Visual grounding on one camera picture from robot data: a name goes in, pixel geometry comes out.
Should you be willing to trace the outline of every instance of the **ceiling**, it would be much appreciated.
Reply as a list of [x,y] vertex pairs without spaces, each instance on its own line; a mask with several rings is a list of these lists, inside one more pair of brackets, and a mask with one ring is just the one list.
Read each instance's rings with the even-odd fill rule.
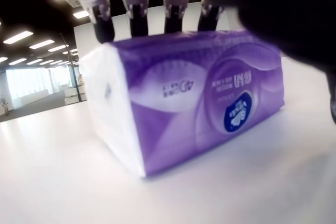
[[[43,56],[54,61],[68,60],[67,56],[62,54],[64,50],[46,55],[47,50],[64,44],[60,34],[64,36],[69,49],[76,48],[73,28],[89,22],[88,17],[76,19],[72,14],[78,11],[78,8],[72,8],[65,0],[0,0],[0,3],[0,57],[8,58],[0,63],[0,70],[41,67],[39,64],[28,66],[27,62]],[[162,4],[162,0],[150,0],[150,7]],[[111,0],[111,16],[124,13],[122,0]],[[10,45],[2,43],[7,38],[25,30],[34,34]],[[29,48],[47,39],[52,39],[55,43],[39,49]],[[27,60],[14,66],[8,65],[20,58],[27,58]]]

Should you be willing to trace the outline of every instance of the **desk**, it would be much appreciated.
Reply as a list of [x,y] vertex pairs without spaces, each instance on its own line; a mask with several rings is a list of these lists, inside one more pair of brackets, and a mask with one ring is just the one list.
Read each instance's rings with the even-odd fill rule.
[[336,125],[323,73],[283,58],[286,105],[150,179],[92,128],[87,102],[0,123],[3,224],[334,224]]

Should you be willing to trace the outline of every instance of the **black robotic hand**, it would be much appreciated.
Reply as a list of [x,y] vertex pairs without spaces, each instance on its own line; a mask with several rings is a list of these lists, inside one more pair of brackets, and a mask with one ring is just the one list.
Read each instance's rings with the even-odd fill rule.
[[[90,14],[100,42],[112,41],[110,0],[80,0]],[[131,34],[148,35],[148,0],[123,0],[130,18]],[[164,0],[165,32],[181,31],[188,0]],[[238,7],[242,24],[263,40],[276,44],[287,55],[313,65],[327,74],[331,113],[336,123],[335,0],[203,0],[198,30],[215,30],[226,6]]]

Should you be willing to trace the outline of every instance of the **fluorescent light panel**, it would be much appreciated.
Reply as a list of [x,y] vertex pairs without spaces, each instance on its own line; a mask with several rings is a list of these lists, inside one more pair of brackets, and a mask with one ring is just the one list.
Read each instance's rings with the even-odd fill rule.
[[42,63],[40,63],[40,65],[45,65],[45,64],[48,64],[48,63],[51,63],[53,62],[54,60],[47,60],[47,61],[44,61]]
[[35,64],[35,63],[38,63],[40,61],[43,61],[42,59],[38,59],[38,60],[33,60],[31,62],[28,62],[27,65],[32,65],[32,64]]
[[50,65],[54,65],[54,64],[57,64],[57,63],[60,63],[62,62],[61,60],[58,60],[58,61],[54,61],[53,63],[50,63]]
[[51,49],[49,49],[48,51],[49,51],[49,52],[55,52],[55,51],[60,50],[60,49],[63,49],[63,48],[65,48],[65,45],[61,45],[61,46],[58,46],[58,47],[51,48]]
[[8,58],[7,57],[0,57],[0,62],[3,62],[5,60],[8,60]]
[[7,40],[4,41],[5,44],[13,44],[21,39],[24,39],[30,35],[32,35],[33,33],[31,31],[23,31],[22,33],[19,33],[15,36],[13,36],[12,38],[9,38]]
[[32,46],[30,46],[29,48],[31,48],[31,49],[37,49],[37,48],[40,48],[40,47],[44,47],[44,46],[46,46],[46,45],[50,45],[50,44],[52,44],[52,43],[54,43],[54,41],[51,40],[51,39],[49,39],[49,40],[46,40],[46,41],[37,43],[37,44],[35,44],[35,45],[32,45]]
[[[73,49],[73,50],[70,50],[70,52],[76,52],[76,51],[78,51],[77,48],[75,48],[75,49]],[[65,51],[65,52],[63,52],[62,54],[66,55],[66,54],[68,54],[68,53],[69,53],[68,51]]]
[[12,66],[12,65],[16,65],[16,64],[18,64],[18,63],[20,63],[20,62],[23,62],[23,61],[25,61],[25,60],[27,60],[27,59],[26,59],[26,58],[18,59],[18,60],[15,60],[15,61],[11,62],[10,65],[11,65],[11,66]]
[[81,10],[80,12],[73,14],[76,18],[84,18],[89,16],[89,13],[86,10]]

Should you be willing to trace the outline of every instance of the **tissue pack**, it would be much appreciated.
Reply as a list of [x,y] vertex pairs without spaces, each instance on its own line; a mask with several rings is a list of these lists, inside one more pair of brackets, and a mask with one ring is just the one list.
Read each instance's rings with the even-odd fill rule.
[[223,144],[284,104],[279,50],[246,31],[106,43],[81,68],[97,134],[140,176]]

